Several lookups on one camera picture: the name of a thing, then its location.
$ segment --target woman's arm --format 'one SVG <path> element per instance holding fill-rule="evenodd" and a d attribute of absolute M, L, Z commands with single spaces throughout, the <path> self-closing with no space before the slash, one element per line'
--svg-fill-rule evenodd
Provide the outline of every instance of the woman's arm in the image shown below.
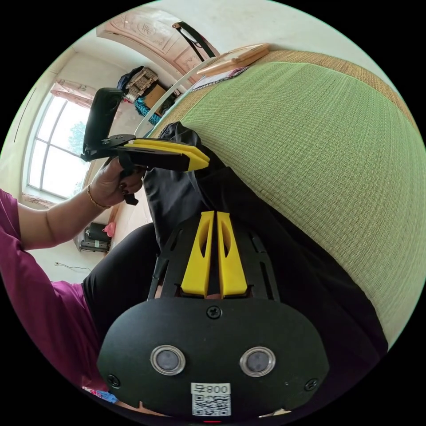
<path fill-rule="evenodd" d="M 86 190 L 48 210 L 18 204 L 23 249 L 47 249 L 72 240 L 102 211 L 91 202 Z"/>
<path fill-rule="evenodd" d="M 121 171 L 116 158 L 102 167 L 90 185 L 91 197 L 85 189 L 48 210 L 18 204 L 23 249 L 45 249 L 72 240 L 104 210 L 95 204 L 110 207 L 122 202 L 125 193 L 138 192 L 145 171 L 138 169 L 132 176 L 120 179 Z"/>

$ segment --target green woven mat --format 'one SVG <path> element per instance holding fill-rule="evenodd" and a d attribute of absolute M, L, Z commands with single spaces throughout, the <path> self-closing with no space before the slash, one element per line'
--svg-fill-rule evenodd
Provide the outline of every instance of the green woven mat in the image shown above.
<path fill-rule="evenodd" d="M 339 262 L 392 345 L 426 277 L 426 151 L 401 111 L 337 71 L 266 63 L 181 121 Z"/>

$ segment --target qr code label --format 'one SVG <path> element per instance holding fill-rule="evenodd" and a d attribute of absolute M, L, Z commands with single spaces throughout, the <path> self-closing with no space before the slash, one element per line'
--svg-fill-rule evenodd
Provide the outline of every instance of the qr code label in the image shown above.
<path fill-rule="evenodd" d="M 194 416 L 218 417 L 231 415 L 231 395 L 192 395 Z"/>
<path fill-rule="evenodd" d="M 231 415 L 231 386 L 229 383 L 192 383 L 191 393 L 194 416 Z"/>

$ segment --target black strap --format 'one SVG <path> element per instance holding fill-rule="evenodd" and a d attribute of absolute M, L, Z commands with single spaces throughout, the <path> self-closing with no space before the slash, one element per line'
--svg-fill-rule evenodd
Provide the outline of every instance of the black strap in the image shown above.
<path fill-rule="evenodd" d="M 204 61 L 204 59 L 200 56 L 198 50 L 196 50 L 197 44 L 204 49 L 204 51 L 207 53 L 207 55 L 209 56 L 209 58 L 214 58 L 216 55 L 213 53 L 213 51 L 208 47 L 207 43 L 204 41 L 203 37 L 201 36 L 201 34 L 199 32 L 197 32 L 196 30 L 194 30 L 191 26 L 189 26 L 186 22 L 177 22 L 177 25 L 179 25 L 178 28 L 176 28 L 179 33 L 185 37 L 186 41 L 191 45 L 191 47 L 195 50 L 195 52 L 197 53 L 198 57 Z M 194 43 L 192 40 L 190 40 L 188 37 L 186 37 L 183 33 L 182 33 L 182 29 L 185 30 L 190 36 L 192 36 L 197 43 Z"/>

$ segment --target gold bracelet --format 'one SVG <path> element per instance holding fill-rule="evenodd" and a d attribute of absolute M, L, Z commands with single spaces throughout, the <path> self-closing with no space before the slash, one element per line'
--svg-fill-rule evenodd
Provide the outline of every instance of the gold bracelet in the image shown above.
<path fill-rule="evenodd" d="M 107 209 L 109 209 L 109 207 L 105 207 L 104 205 L 100 205 L 100 204 L 98 204 L 98 203 L 97 203 L 97 202 L 93 199 L 92 194 L 90 193 L 90 185 L 87 187 L 86 192 L 87 192 L 87 194 L 88 194 L 88 196 L 89 196 L 90 201 L 92 202 L 92 204 L 93 204 L 93 205 L 95 205 L 98 209 L 101 209 L 101 210 L 107 210 Z"/>

